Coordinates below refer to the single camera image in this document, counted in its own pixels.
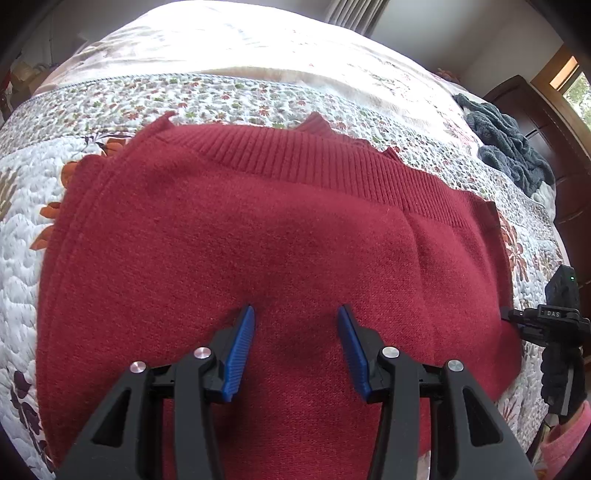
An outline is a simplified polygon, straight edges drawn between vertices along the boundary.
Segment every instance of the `pink sleeve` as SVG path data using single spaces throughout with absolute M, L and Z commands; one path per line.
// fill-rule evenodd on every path
M 540 445 L 544 461 L 548 467 L 545 480 L 552 480 L 560 472 L 560 469 L 577 449 L 590 425 L 591 408 L 589 403 L 585 401 L 581 416 L 571 428 L 558 437 L 558 428 L 554 428 L 550 432 L 550 435 Z

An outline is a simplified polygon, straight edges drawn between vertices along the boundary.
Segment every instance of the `gray fleece cloth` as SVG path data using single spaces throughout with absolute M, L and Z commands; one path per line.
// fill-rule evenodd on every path
M 484 143 L 478 150 L 484 163 L 507 175 L 528 197 L 540 188 L 542 181 L 554 184 L 552 168 L 530 147 L 513 117 L 490 103 L 474 103 L 462 93 L 453 99 L 470 110 L 466 122 Z

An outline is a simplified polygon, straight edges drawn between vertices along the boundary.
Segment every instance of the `bed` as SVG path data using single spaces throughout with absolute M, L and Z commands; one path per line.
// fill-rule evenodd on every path
M 0 422 L 35 475 L 54 476 L 35 387 L 36 240 L 53 221 L 47 207 L 64 196 L 65 165 L 113 153 L 165 112 L 177 124 L 274 128 L 319 112 L 337 132 L 394 148 L 407 165 L 496 203 L 514 306 L 543 303 L 567 262 L 554 192 L 545 186 L 534 201 L 477 158 L 482 144 L 452 98 L 458 91 L 349 30 L 216 1 L 152 10 L 53 72 L 0 129 Z M 521 373 L 498 401 L 524 449 L 546 414 L 540 363 L 541 349 L 524 344 Z M 418 478 L 428 464 L 428 454 L 419 459 Z

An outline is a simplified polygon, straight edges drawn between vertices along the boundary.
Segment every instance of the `metal screw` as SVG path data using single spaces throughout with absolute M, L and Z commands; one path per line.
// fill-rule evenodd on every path
M 205 358 L 209 358 L 209 356 L 212 354 L 212 351 L 207 348 L 206 346 L 200 346 L 199 348 L 195 349 L 195 351 L 193 352 L 193 355 L 195 356 L 195 358 L 199 358 L 201 360 L 205 359 Z
M 400 350 L 398 350 L 395 346 L 385 346 L 382 348 L 382 355 L 386 358 L 398 358 L 400 355 Z
M 146 370 L 146 364 L 141 360 L 137 360 L 129 366 L 129 370 L 131 370 L 131 372 L 134 374 L 140 374 L 141 372 Z
M 464 364 L 462 362 L 460 362 L 459 360 L 450 360 L 447 363 L 447 367 L 452 372 L 461 372 L 462 370 L 464 370 Z

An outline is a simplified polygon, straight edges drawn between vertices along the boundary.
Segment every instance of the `wooden furniture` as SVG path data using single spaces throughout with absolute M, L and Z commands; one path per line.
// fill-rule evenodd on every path
M 517 120 L 521 133 L 554 171 L 555 225 L 577 272 L 581 313 L 591 317 L 591 158 L 562 117 L 523 77 L 501 83 L 485 100 Z

